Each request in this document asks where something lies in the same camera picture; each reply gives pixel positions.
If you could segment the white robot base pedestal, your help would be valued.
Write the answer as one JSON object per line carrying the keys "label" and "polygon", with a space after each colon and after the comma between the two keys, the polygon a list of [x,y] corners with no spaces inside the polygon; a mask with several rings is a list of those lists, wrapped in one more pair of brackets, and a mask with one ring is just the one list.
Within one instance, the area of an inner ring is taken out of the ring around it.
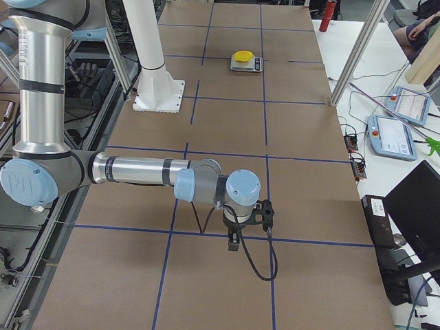
{"label": "white robot base pedestal", "polygon": [[124,1],[124,9],[141,67],[135,111],[177,113],[185,82],[167,71],[152,1]]}

